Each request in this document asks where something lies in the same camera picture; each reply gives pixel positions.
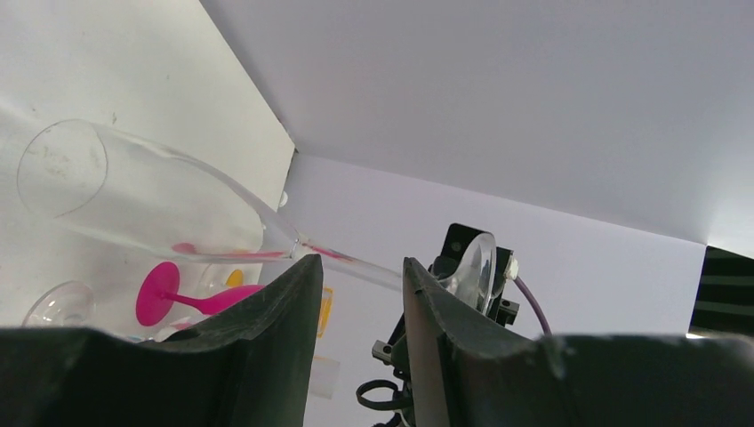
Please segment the clear champagne flute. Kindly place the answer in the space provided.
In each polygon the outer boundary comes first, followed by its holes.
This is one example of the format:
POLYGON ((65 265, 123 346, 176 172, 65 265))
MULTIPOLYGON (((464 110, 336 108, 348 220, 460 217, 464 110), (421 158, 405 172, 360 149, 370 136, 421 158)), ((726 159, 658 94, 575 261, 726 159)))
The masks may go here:
POLYGON ((69 119, 47 126, 24 149, 16 183, 31 212, 158 258, 239 265, 317 254, 327 269, 402 286, 399 272, 305 237, 220 170, 105 125, 69 119))

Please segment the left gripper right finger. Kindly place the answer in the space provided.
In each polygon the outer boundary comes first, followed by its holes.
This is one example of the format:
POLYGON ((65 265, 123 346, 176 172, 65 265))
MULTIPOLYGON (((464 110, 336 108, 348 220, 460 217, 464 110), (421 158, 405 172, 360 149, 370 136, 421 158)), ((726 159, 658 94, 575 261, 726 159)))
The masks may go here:
POLYGON ((519 336, 403 265, 420 426, 750 426, 753 342, 674 335, 519 336))

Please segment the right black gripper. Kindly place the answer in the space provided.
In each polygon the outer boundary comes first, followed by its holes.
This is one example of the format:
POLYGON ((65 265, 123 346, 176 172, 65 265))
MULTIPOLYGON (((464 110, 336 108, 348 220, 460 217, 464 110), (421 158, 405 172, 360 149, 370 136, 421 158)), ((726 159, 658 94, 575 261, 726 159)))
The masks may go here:
MULTIPOLYGON (((514 323, 520 305, 502 297, 507 282, 517 273, 514 251, 495 246, 491 233, 453 223, 445 234, 441 253, 429 273, 447 292, 501 326, 514 323)), ((390 399, 372 401, 371 409, 388 412, 384 426, 414 426, 413 391, 409 372, 405 319, 400 318, 386 342, 376 341, 372 356, 392 368, 400 381, 371 381, 371 389, 386 389, 390 399)))

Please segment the pink wine glass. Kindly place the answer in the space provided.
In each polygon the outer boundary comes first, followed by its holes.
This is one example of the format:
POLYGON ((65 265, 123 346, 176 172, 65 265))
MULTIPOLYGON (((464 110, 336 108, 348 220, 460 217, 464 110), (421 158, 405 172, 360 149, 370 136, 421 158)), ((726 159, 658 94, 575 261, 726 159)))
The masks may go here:
POLYGON ((140 325, 157 325, 169 314, 175 303, 212 316, 265 288, 260 285, 241 285, 198 298, 181 294, 180 283, 180 270, 173 262, 161 262, 149 272, 140 286, 134 307, 140 325))

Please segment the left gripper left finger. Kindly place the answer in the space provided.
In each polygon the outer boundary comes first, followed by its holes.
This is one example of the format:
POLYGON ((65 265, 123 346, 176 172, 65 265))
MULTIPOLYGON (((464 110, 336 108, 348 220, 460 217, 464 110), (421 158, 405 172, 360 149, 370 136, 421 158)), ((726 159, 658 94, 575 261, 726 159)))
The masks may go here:
POLYGON ((161 342, 88 327, 1 332, 4 426, 301 426, 323 291, 310 254, 161 342))

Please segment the clear wine glass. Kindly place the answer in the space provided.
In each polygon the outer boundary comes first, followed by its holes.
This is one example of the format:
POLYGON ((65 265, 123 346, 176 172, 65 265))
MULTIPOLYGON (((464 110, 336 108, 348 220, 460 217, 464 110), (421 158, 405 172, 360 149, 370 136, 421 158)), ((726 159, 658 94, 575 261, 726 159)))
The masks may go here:
POLYGON ((199 277, 197 294, 209 297, 226 289, 255 285, 260 274, 260 264, 210 264, 199 277))

